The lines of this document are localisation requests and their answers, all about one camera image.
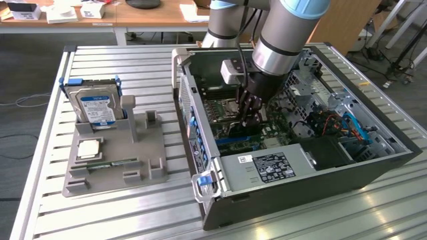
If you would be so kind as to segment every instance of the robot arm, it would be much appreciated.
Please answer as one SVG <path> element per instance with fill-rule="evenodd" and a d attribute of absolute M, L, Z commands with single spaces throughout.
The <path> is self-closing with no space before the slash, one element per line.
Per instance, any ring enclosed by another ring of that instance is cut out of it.
<path fill-rule="evenodd" d="M 281 87 L 331 0 L 212 0 L 203 47 L 235 47 L 244 6 L 269 9 L 245 81 L 236 93 L 243 126 L 260 123 L 260 109 Z"/>

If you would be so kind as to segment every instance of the hard drive label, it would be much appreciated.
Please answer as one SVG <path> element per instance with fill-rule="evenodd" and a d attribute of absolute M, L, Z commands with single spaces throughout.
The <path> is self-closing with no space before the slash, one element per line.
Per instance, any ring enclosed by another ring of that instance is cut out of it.
<path fill-rule="evenodd" d="M 96 126 L 106 126 L 114 123 L 114 112 L 108 107 L 108 96 L 85 96 L 80 98 L 88 122 Z"/>
<path fill-rule="evenodd" d="M 293 169 L 283 152 L 252 157 L 253 164 L 264 183 L 295 177 Z"/>

